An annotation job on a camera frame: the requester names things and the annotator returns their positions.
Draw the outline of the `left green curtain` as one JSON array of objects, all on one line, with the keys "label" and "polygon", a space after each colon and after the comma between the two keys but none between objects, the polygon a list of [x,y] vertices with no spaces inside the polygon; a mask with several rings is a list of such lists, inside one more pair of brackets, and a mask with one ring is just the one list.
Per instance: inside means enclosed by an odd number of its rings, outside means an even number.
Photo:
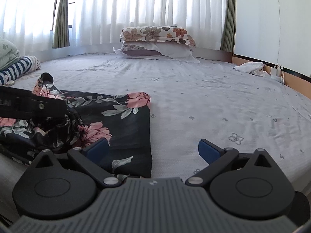
[{"label": "left green curtain", "polygon": [[54,0],[52,31],[53,43],[52,48],[58,49],[68,47],[69,40],[69,24],[68,24],[68,0]]}]

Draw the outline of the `grey patterned bed sheet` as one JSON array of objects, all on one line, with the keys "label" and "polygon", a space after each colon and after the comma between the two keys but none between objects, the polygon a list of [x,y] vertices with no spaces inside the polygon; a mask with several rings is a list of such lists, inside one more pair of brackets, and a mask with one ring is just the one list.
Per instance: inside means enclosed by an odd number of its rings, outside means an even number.
[{"label": "grey patterned bed sheet", "polygon": [[105,98],[136,93],[150,104],[153,178],[187,179],[204,169],[198,144],[207,139],[242,153],[263,148],[294,188],[310,195],[310,100],[265,77],[228,63],[127,59],[115,54],[66,57],[18,79],[32,90],[41,73],[58,90],[80,91],[79,107],[113,109]]}]

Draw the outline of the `floral top pillow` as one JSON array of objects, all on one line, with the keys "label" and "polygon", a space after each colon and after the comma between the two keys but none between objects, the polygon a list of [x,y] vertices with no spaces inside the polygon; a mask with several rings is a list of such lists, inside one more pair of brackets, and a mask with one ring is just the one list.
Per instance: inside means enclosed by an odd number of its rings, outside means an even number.
[{"label": "floral top pillow", "polygon": [[120,42],[172,42],[196,46],[188,31],[176,26],[126,27],[121,31]]}]

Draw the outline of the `blue striped folded blanket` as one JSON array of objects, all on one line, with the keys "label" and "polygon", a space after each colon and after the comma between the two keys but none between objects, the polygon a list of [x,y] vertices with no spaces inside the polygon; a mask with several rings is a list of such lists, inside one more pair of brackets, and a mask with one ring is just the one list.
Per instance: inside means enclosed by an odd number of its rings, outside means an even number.
[{"label": "blue striped folded blanket", "polygon": [[1,70],[1,86],[40,69],[41,63],[37,57],[23,56],[4,70]]}]

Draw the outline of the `green folded quilt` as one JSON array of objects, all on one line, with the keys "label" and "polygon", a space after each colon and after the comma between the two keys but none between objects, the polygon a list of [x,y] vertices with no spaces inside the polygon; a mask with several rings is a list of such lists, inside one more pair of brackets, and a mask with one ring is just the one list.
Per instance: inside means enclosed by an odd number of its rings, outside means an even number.
[{"label": "green folded quilt", "polygon": [[4,70],[21,58],[17,47],[10,41],[1,37],[0,40],[0,70]]}]

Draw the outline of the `white sheer curtain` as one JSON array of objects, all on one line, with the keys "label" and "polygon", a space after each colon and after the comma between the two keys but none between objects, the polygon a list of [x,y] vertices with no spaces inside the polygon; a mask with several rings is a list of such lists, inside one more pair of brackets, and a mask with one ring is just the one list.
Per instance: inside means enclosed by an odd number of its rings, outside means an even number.
[{"label": "white sheer curtain", "polygon": [[[1,0],[1,36],[23,54],[49,52],[60,0]],[[117,43],[133,26],[185,28],[198,47],[219,50],[226,0],[67,0],[70,48]]]}]

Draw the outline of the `white charger block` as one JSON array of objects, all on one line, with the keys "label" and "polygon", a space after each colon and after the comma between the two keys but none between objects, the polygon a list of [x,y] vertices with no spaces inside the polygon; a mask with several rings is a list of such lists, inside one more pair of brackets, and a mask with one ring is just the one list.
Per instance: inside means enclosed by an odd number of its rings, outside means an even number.
[{"label": "white charger block", "polygon": [[283,72],[279,68],[272,67],[270,69],[270,78],[275,80],[275,81],[282,83],[283,82]]}]

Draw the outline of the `white crumpled cloth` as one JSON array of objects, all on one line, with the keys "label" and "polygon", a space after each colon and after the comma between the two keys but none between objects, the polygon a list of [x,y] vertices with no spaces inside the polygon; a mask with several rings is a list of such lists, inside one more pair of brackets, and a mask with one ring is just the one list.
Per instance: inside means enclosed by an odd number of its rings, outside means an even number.
[{"label": "white crumpled cloth", "polygon": [[264,71],[264,64],[262,62],[246,62],[239,66],[234,66],[233,69],[241,73],[248,73],[261,77],[265,77],[268,74]]}]

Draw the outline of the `right green curtain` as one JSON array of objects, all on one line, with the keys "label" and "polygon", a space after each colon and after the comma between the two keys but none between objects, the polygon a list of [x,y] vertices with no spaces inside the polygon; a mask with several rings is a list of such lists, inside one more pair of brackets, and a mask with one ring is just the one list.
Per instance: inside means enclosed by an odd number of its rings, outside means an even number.
[{"label": "right green curtain", "polygon": [[233,53],[236,33],[236,0],[227,0],[221,50]]}]

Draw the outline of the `black floral pants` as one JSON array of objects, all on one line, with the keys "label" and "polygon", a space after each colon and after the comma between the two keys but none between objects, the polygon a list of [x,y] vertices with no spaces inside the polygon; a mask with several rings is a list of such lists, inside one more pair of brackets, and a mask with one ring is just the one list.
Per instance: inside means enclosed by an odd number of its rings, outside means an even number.
[{"label": "black floral pants", "polygon": [[67,114],[60,120],[1,118],[1,154],[28,166],[44,149],[64,154],[104,138],[107,154],[96,156],[97,165],[115,175],[151,176],[150,95],[59,90],[48,73],[38,78],[32,94],[64,101]]}]

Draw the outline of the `white bottom pillow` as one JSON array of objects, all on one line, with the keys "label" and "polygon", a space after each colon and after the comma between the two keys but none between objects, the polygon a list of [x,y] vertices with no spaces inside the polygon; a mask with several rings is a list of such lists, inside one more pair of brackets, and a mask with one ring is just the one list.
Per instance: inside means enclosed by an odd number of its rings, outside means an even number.
[{"label": "white bottom pillow", "polygon": [[125,41],[119,49],[113,48],[113,51],[126,58],[170,58],[188,63],[200,63],[193,57],[190,46],[174,42]]}]

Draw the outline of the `green curtain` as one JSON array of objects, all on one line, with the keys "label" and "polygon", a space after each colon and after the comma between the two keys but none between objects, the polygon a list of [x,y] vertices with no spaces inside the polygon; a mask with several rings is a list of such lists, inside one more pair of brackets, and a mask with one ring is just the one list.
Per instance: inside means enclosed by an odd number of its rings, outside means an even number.
[{"label": "green curtain", "polygon": [[54,0],[52,31],[53,43],[52,48],[58,49],[68,47],[69,40],[69,24],[68,24],[68,0]]},{"label": "green curtain", "polygon": [[233,53],[236,33],[236,0],[227,0],[221,50]]}]

